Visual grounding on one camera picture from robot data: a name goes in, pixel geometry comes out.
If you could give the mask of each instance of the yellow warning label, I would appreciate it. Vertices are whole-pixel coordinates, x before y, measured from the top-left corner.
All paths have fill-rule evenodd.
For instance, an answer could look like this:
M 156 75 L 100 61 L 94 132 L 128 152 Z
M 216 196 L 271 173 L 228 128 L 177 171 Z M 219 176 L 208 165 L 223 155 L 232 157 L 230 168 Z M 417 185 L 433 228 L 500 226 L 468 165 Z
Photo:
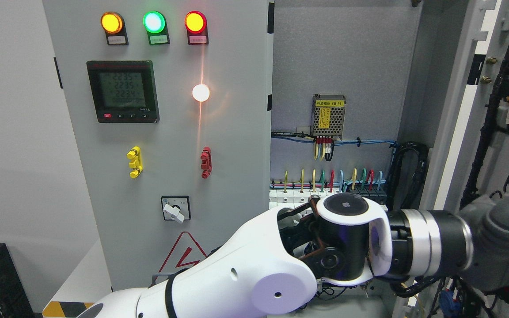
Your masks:
M 315 101 L 316 107 L 345 107 L 343 99 L 319 99 Z
M 324 107 L 319 111 L 319 128 L 329 128 L 331 107 Z

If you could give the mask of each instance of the red warning triangle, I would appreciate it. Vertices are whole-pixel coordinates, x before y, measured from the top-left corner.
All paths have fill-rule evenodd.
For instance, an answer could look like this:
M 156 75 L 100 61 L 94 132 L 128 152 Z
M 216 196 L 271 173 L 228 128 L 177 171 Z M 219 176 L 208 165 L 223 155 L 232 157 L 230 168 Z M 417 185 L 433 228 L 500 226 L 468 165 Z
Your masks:
M 208 256 L 192 234 L 184 231 L 176 239 L 158 272 L 174 273 L 182 268 L 194 266 L 206 257 Z

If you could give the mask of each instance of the indicator label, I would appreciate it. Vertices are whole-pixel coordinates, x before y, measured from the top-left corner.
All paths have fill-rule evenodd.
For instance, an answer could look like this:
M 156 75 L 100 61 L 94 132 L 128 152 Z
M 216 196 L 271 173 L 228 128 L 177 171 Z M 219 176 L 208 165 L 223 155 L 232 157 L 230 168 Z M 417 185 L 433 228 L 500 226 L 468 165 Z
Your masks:
M 207 43 L 208 37 L 205 35 L 190 35 L 190 43 Z
M 107 43 L 109 44 L 125 44 L 125 36 L 117 35 L 117 36 L 108 36 Z
M 324 107 L 319 111 L 319 128 L 329 128 L 331 107 Z
M 150 44 L 162 44 L 168 43 L 168 37 L 165 35 L 154 35 L 150 36 Z
M 345 101 L 341 99 L 320 99 L 315 101 L 316 107 L 345 107 Z

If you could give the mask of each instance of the red terminal connector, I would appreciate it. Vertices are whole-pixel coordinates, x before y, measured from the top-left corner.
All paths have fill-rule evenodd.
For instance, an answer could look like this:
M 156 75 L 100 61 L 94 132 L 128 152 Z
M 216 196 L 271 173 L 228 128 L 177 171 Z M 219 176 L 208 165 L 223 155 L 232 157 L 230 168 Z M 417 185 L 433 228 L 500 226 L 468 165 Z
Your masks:
M 204 150 L 201 152 L 200 159 L 201 168 L 203 170 L 201 177 L 207 179 L 212 173 L 212 150 L 210 147 L 204 147 Z

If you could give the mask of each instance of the circular cap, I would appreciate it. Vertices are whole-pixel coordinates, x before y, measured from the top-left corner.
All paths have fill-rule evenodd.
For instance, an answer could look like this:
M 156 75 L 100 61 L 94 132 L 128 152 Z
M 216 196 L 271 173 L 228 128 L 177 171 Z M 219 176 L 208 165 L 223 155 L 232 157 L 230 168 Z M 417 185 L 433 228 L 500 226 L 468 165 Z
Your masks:
M 108 34 L 117 34 L 123 29 L 123 18 L 117 12 L 105 12 L 101 16 L 101 27 Z
M 145 29 L 152 34 L 158 34 L 166 27 L 166 19 L 158 11 L 149 11 L 143 16 Z
M 324 207 L 336 215 L 357 216 L 368 210 L 368 203 L 360 195 L 338 193 L 325 199 Z
M 193 34 L 200 34 L 208 26 L 203 13 L 199 11 L 192 11 L 186 15 L 186 29 Z

